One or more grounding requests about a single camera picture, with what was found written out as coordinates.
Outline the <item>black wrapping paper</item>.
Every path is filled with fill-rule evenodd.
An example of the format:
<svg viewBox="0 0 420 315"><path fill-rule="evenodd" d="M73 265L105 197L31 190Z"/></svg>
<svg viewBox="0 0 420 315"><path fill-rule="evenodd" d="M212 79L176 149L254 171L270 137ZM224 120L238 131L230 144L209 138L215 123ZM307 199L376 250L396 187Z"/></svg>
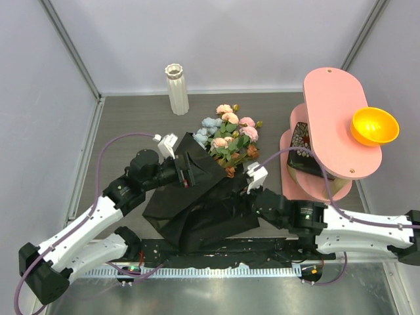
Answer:
<svg viewBox="0 0 420 315"><path fill-rule="evenodd" d="M191 133L183 136L175 153L187 151L205 151ZM155 189L142 214L183 253L259 227L257 215L246 204L243 165L228 178L226 171L211 159L211 174L204 173L204 178L193 187L172 183Z"/></svg>

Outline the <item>artificial flower bouquet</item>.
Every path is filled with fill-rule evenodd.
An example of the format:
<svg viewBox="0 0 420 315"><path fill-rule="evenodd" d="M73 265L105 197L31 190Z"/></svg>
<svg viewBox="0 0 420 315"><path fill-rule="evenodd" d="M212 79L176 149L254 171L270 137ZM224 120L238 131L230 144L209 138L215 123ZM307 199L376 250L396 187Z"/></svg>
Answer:
<svg viewBox="0 0 420 315"><path fill-rule="evenodd" d="M238 117L237 104L221 104L216 108L217 117L202 120L201 128L192 134L193 139L232 178L237 168L259 157L257 141L262 121L251 117Z"/></svg>

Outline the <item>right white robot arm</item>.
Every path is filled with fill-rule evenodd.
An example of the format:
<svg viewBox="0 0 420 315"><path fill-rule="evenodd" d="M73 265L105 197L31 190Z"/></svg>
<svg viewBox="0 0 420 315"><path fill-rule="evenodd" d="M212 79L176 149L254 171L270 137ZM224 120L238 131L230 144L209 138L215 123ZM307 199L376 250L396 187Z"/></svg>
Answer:
<svg viewBox="0 0 420 315"><path fill-rule="evenodd" d="M296 250L304 259L318 253L373 253L419 265L418 210L399 216L357 213L316 201L288 200L264 188L248 196L259 217L299 238Z"/></svg>

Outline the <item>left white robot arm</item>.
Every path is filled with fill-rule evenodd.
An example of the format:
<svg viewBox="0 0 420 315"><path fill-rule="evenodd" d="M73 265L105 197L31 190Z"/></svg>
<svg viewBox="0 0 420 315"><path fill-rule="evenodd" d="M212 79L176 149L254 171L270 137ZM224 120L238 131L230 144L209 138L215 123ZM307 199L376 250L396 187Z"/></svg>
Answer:
<svg viewBox="0 0 420 315"><path fill-rule="evenodd" d="M178 151L163 161L153 150L139 151L124 174L112 181L86 212L39 245L28 242L19 249L20 284L27 285L45 306L88 269L114 259L134 261L140 253L140 240L127 227L118 228L99 244L89 242L144 202L148 191L169 187L195 201L216 183L220 169L201 148Z"/></svg>

